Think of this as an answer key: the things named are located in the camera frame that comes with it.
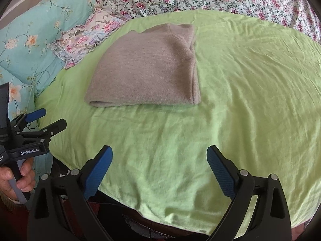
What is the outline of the person's left hand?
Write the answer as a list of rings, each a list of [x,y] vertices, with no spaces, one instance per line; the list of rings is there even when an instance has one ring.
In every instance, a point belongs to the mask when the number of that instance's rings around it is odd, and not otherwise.
[[[16,188],[22,192],[31,192],[35,187],[35,171],[32,169],[34,158],[28,158],[21,166],[22,178],[16,183]],[[18,197],[11,187],[9,181],[14,178],[9,167],[3,166],[0,169],[1,193],[11,200],[18,201]]]

